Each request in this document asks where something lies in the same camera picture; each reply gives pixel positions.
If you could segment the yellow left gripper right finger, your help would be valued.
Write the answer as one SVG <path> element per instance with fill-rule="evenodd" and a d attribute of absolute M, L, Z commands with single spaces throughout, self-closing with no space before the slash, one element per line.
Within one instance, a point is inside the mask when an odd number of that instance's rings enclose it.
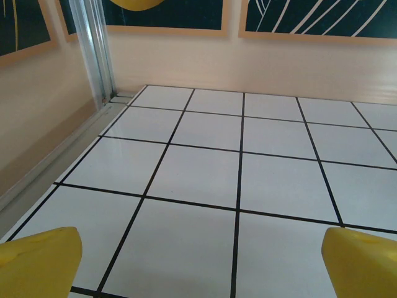
<path fill-rule="evenodd" d="M 396 242 L 329 228 L 321 254 L 337 297 L 396 297 Z"/>

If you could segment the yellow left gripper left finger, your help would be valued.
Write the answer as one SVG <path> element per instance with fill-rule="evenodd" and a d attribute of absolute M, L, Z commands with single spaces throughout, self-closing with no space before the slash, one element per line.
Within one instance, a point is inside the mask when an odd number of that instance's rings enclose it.
<path fill-rule="evenodd" d="M 1 244 L 1 297 L 68 297 L 83 246 L 75 227 Z"/>

